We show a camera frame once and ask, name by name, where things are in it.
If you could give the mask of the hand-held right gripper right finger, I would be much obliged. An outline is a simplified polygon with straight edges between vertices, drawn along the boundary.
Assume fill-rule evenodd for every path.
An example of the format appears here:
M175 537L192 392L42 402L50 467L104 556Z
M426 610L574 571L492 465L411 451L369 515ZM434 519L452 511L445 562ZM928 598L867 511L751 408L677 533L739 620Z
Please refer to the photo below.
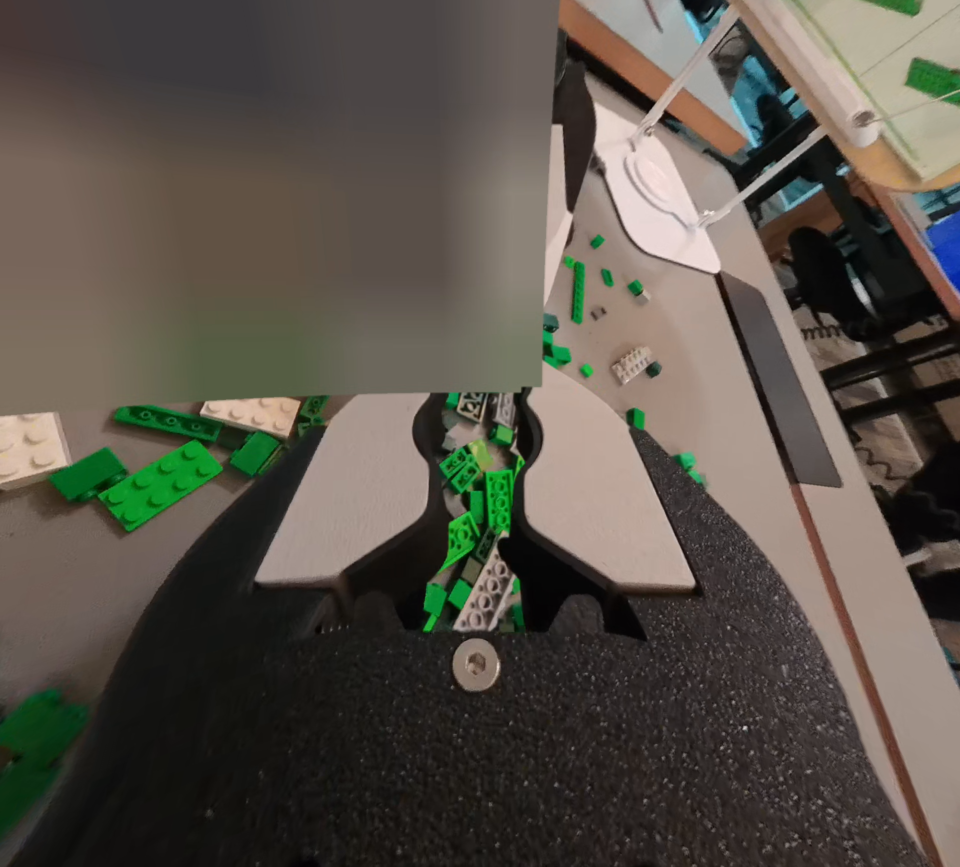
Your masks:
M527 404L538 453L524 468L532 530L627 594L688 594L694 575L625 419L550 366Z

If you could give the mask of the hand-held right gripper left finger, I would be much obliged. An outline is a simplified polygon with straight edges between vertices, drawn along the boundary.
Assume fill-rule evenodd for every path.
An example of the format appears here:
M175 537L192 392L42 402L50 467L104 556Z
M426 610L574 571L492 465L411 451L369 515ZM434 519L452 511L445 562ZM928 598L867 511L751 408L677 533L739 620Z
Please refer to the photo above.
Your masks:
M332 597L324 626L418 627L447 558L438 393L359 394L324 429L272 535L255 585Z

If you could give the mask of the grey desk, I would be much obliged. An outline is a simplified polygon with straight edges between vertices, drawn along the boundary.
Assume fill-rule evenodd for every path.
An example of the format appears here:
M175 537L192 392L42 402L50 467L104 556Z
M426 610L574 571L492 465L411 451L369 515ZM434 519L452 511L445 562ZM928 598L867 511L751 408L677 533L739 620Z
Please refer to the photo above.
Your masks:
M816 629L897 813L942 865L958 865L958 688L749 218L738 210L710 236L726 273L766 299L841 489L788 479L711 277L636 249L594 175L575 226L576 257L604 235L601 261L652 288L638 306L617 286L604 320L562 338L597 366L589 388L618 411L644 409L670 453L697 456L707 492ZM638 346L654 362L621 386L611 366ZM246 488L229 471L128 536L47 482L2 494L2 702L50 687L95 699L175 562Z

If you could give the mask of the black desk strip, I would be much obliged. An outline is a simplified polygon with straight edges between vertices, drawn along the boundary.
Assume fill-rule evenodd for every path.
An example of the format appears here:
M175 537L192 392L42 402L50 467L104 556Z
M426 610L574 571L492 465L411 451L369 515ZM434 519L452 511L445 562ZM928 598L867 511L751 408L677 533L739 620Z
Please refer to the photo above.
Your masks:
M717 273L716 282L788 479L841 489L841 475L766 298L725 271Z

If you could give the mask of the long wooden table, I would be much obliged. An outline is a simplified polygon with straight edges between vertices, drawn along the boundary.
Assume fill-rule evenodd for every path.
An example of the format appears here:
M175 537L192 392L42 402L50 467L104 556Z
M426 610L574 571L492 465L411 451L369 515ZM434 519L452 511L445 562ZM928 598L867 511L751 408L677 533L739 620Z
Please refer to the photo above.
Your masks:
M676 1L651 14L643 0L559 0L558 27L632 91L657 99L696 52L698 41ZM667 108L672 117L709 146L730 156L747 145L747 129L713 69L697 68L693 79ZM958 321L958 294L920 239L906 213L908 194L958 182L958 168L920 181L883 141L857 148L833 128L829 134L894 225L913 260L937 294L947 315Z

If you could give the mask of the white stand base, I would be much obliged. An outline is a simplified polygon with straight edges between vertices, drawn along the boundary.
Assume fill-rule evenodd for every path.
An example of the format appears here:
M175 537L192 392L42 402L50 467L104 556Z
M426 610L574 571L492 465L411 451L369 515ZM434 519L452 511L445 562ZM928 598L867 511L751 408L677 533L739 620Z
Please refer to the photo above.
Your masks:
M612 109L594 104L594 152L620 223L648 256L708 275L719 255L673 155L655 134L639 134Z

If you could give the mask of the white plate brick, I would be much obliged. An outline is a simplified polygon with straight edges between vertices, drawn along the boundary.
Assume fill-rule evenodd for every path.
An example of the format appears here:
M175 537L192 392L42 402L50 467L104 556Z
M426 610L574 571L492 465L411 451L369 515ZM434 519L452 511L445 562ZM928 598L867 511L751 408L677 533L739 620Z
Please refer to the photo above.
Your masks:
M294 429L301 406L299 399L285 396L208 400L199 414L234 429L263 432L285 441Z

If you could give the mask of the grey long plate brick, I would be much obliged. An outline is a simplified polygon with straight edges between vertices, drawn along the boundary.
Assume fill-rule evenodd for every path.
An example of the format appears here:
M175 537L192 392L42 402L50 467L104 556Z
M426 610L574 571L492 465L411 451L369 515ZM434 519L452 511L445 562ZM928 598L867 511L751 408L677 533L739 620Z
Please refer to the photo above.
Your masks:
M510 600L517 580L495 545L466 597L452 630L456 633L492 633Z

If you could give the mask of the pale printed sheet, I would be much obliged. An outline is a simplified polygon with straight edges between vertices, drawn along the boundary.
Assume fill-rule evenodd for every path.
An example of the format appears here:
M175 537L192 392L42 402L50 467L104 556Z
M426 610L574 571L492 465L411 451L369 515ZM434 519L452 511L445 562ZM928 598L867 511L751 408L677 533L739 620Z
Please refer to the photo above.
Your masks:
M788 0L923 180L958 165L959 0Z

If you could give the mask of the black office chair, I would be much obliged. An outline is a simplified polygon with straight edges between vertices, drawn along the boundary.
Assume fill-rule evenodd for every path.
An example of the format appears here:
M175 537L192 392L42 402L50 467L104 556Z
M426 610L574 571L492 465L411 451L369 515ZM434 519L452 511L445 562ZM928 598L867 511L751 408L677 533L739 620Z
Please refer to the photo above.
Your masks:
M794 303L805 305L819 318L829 314L838 332L848 340L866 344L892 337L938 312L926 294L890 300L871 306L858 297L841 250L826 234L808 225L794 229L787 239L789 261L796 280Z

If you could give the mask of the white square brick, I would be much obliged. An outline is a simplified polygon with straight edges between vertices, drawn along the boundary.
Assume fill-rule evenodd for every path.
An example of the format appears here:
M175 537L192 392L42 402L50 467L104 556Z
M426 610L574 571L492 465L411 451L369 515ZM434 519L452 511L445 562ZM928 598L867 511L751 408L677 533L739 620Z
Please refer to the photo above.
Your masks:
M72 463L59 413L1 417L1 490L29 486Z

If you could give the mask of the blue plastic bin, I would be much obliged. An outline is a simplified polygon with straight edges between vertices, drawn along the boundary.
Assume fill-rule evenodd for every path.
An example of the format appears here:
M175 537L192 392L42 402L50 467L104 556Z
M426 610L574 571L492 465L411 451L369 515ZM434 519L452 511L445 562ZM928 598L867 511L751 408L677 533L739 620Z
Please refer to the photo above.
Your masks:
M934 221L926 229L926 240L933 258L942 273L959 293L959 206L955 204L950 213Z

